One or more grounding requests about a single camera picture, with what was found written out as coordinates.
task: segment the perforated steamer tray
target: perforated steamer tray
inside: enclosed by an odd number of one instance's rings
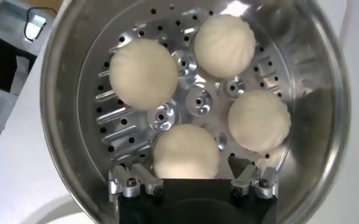
[[[233,5],[222,13],[235,14],[233,10],[238,7],[245,5]],[[174,5],[170,5],[168,10],[173,8]],[[151,14],[158,12],[151,9]],[[219,145],[221,164],[218,178],[232,177],[227,163],[229,155],[249,158],[260,167],[278,168],[281,165],[289,138],[267,154],[249,151],[232,138],[227,115],[234,100],[252,89],[268,89],[290,104],[290,78],[286,65],[262,29],[251,18],[243,18],[251,25],[257,40],[251,64],[232,79],[222,80],[208,75],[197,65],[193,44],[198,28],[213,14],[211,10],[197,9],[148,23],[136,23],[133,28],[121,33],[118,41],[114,41],[114,46],[108,50],[107,61],[101,62],[102,72],[97,75],[94,101],[102,149],[110,154],[113,164],[129,166],[139,161],[138,158],[151,162],[151,148],[160,134],[173,125],[191,123],[208,130]],[[179,84],[172,99],[148,112],[137,111],[124,104],[117,98],[108,80],[112,55],[137,38],[158,40],[170,51],[179,68]]]

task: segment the white dough bun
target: white dough bun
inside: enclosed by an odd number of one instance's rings
[[[218,165],[217,142],[207,130],[192,124],[174,126],[154,149],[154,169],[160,178],[214,178]]]
[[[255,47],[255,36],[247,22],[232,15],[216,15],[199,29],[194,53],[204,70],[225,79],[249,66]]]
[[[168,101],[178,84],[178,69],[157,41],[132,40],[110,62],[110,85],[117,96],[139,110],[153,110]]]
[[[231,135],[239,145],[263,153],[278,147],[290,130],[288,107],[268,90],[245,92],[228,115]]]

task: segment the bolt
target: bolt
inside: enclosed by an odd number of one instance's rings
[[[232,189],[232,195],[233,195],[234,197],[241,197],[241,189],[238,188],[238,187],[234,187],[234,188]]]
[[[163,190],[162,187],[157,187],[154,189],[154,195],[155,196],[162,196],[165,193],[165,190]]]
[[[266,179],[261,179],[259,181],[259,186],[261,187],[268,187],[269,186],[269,182]]]
[[[134,187],[136,186],[136,184],[137,184],[137,179],[134,177],[128,178],[128,180],[126,181],[126,185],[128,187]]]

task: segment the reflective metal surface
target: reflective metal surface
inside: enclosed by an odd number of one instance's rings
[[[218,13],[242,16],[258,42],[251,65],[232,80],[210,77],[192,53],[197,29]],[[174,97],[154,111],[129,108],[108,82],[112,54],[139,37],[159,40],[179,65]],[[233,177],[227,162],[232,153],[275,167],[279,223],[302,223],[324,199],[343,155],[350,113],[346,78],[336,38],[309,0],[80,0],[71,3],[48,44],[41,112],[60,176],[97,222],[115,220],[107,171],[151,163],[158,136],[191,122],[218,142],[218,177]],[[226,124],[234,99],[257,88],[280,96],[292,115],[286,141],[265,155],[238,146]]]

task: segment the metal bracket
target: metal bracket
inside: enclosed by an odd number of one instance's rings
[[[124,197],[132,198],[140,195],[140,182],[137,177],[131,176],[122,166],[115,166],[108,173],[109,194],[123,194]]]
[[[275,178],[277,171],[275,168],[267,167],[262,177],[255,184],[255,194],[258,198],[268,199],[274,195]]]
[[[130,171],[122,166],[115,166],[108,172],[110,201],[114,202],[115,195],[122,194],[132,198],[140,195],[141,184],[149,195],[160,196],[164,193],[163,180],[154,177],[141,164],[134,164]]]
[[[242,197],[249,193],[249,189],[254,180],[257,180],[258,168],[254,165],[248,165],[238,178],[231,181],[233,186],[232,193],[236,197]]]
[[[130,171],[134,174],[141,183],[145,186],[145,191],[149,195],[159,196],[164,193],[163,180],[154,177],[148,170],[146,170],[141,164],[134,164]]]

